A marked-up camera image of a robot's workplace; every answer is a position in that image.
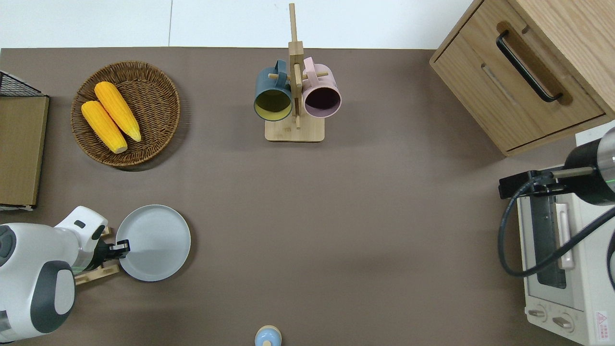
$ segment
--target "dark teal mug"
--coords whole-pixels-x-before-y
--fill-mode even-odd
[[[277,78],[270,78],[270,74],[276,74]],[[267,67],[258,74],[254,98],[258,116],[267,121],[282,120],[293,109],[292,99],[284,60],[278,60],[275,67]]]

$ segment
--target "brown table surface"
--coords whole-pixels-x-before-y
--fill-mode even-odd
[[[564,161],[568,138],[505,158],[431,70],[431,50],[306,49],[343,96],[322,143],[271,143],[256,74],[286,49],[3,49],[0,68],[51,96],[33,212],[78,205],[117,228],[164,204],[188,222],[184,267],[157,283],[126,273],[80,285],[71,316],[21,345],[568,345],[527,322],[523,281],[496,254],[498,179]],[[137,171],[90,159],[71,133],[75,92],[99,68],[147,61],[176,83],[181,124]],[[511,225],[509,253],[520,263]]]

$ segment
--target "woven tray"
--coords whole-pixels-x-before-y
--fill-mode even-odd
[[[128,149],[123,153],[109,150],[81,113],[83,103],[97,99],[94,86],[100,81],[116,85],[141,130],[141,142],[124,135]],[[117,62],[98,70],[79,88],[71,109],[71,128],[81,149],[92,159],[113,167],[134,166],[156,156],[171,141],[179,121],[180,96],[174,83],[145,62]]]

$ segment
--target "warning label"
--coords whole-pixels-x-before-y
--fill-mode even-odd
[[[606,311],[596,311],[596,327],[599,341],[610,341],[609,336],[609,321]]]

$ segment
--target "corn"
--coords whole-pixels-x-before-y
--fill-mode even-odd
[[[115,154],[128,149],[126,139],[98,101],[88,101],[81,105],[81,113],[98,138]]]
[[[100,82],[94,87],[94,92],[120,130],[136,142],[141,142],[139,124],[116,86],[110,82]]]

